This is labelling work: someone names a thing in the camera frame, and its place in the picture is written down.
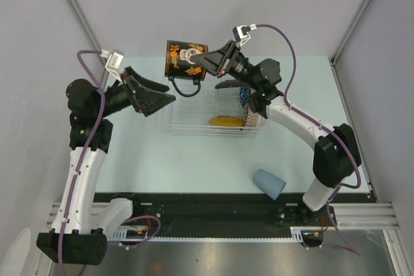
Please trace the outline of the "clear plastic dish rack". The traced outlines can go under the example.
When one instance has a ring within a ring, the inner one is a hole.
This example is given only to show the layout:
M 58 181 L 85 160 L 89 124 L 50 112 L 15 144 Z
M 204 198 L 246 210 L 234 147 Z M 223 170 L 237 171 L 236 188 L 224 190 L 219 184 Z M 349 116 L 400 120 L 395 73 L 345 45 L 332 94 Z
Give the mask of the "clear plastic dish rack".
M 170 133 L 206 134 L 227 136 L 255 136 L 265 125 L 261 117 L 261 127 L 222 127 L 209 124 L 216 116 L 235 116 L 241 118 L 243 108 L 239 99 L 239 88 L 215 89 L 222 79 L 206 78 L 200 92 L 191 98 L 171 90 L 176 100 L 164 108 L 163 125 Z

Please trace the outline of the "yellow round patterned plate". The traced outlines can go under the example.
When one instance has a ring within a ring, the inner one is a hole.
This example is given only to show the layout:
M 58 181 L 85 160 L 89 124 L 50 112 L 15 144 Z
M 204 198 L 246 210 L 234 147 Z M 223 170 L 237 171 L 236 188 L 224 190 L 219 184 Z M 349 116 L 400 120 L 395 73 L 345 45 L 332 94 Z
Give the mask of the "yellow round patterned plate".
M 245 121 L 235 116 L 216 116 L 208 120 L 209 124 L 222 127 L 244 127 Z

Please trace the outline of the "brown white patterned bowl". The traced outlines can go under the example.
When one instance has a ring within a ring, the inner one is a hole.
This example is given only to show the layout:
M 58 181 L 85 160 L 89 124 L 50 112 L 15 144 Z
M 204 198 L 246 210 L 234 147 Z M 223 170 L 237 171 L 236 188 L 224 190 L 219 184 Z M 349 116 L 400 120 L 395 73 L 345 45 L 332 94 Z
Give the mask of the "brown white patterned bowl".
M 252 112 L 248 105 L 244 106 L 241 119 L 245 122 L 245 127 L 261 127 L 261 116 L 258 113 Z

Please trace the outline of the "blue white patterned bowl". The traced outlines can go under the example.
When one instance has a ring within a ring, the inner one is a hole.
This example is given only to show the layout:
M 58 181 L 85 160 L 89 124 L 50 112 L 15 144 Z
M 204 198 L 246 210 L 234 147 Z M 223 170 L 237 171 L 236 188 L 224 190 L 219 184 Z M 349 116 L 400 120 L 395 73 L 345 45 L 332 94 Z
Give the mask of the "blue white patterned bowl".
M 240 86 L 239 99 L 240 99 L 242 108 L 244 108 L 248 104 L 251 93 L 252 93 L 252 89 L 250 87 Z

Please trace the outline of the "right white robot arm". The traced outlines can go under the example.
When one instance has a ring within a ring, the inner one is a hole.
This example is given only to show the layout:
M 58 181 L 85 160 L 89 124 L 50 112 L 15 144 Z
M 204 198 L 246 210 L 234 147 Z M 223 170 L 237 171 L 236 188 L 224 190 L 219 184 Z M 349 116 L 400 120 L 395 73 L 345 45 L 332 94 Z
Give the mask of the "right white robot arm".
M 306 225 L 315 224 L 321 219 L 321 208 L 348 176 L 357 173 L 362 162 L 353 129 L 345 123 L 324 123 L 298 109 L 277 88 L 281 82 L 279 62 L 267 58 L 253 65 L 235 41 L 219 50 L 194 54 L 190 60 L 212 76 L 228 74 L 253 89 L 248 101 L 251 111 L 284 126 L 313 150 L 314 180 L 303 195 L 305 205 L 298 209 L 298 216 Z

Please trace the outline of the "red black mug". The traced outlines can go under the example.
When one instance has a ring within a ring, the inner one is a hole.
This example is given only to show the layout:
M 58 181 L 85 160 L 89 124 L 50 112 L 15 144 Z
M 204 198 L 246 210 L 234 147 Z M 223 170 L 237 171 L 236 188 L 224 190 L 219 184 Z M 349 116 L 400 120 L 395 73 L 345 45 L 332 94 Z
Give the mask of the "red black mug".
M 168 40 L 164 76 L 172 83 L 176 92 L 185 98 L 196 96 L 201 90 L 206 70 L 191 60 L 192 56 L 208 52 L 208 46 L 198 43 Z M 182 92 L 175 80 L 191 80 L 197 90 L 191 94 Z

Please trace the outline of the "light blue cup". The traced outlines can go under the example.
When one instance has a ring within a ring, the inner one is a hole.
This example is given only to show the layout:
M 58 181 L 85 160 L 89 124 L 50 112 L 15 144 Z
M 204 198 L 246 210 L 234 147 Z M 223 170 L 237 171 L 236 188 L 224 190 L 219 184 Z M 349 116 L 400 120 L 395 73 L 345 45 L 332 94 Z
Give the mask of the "light blue cup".
M 286 186 L 286 181 L 263 169 L 257 170 L 252 178 L 253 183 L 272 200 L 276 200 Z

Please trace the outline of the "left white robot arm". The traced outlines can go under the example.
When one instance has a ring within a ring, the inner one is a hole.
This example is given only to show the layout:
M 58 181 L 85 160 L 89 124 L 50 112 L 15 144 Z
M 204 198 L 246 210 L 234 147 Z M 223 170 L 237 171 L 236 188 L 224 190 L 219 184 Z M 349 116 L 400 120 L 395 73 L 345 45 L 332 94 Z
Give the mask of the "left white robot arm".
M 71 112 L 69 173 L 50 231 L 40 233 L 36 245 L 60 265 L 96 266 L 104 259 L 108 238 L 122 223 L 136 224 L 143 216 L 142 207 L 128 198 L 114 198 L 92 216 L 98 175 L 113 132 L 107 118 L 128 107 L 151 116 L 176 97 L 167 85 L 145 79 L 131 67 L 107 90 L 77 79 L 68 85 L 66 95 Z

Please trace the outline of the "black floral square plate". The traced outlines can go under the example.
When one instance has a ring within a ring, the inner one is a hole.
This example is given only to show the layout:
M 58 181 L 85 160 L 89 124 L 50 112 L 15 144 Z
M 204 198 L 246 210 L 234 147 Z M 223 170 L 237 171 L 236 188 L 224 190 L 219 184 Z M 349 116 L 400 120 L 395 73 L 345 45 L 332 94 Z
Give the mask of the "black floral square plate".
M 229 89 L 229 88 L 239 88 L 239 87 L 249 87 L 249 84 L 240 81 L 240 80 L 224 80 L 220 81 L 215 85 L 215 89 Z

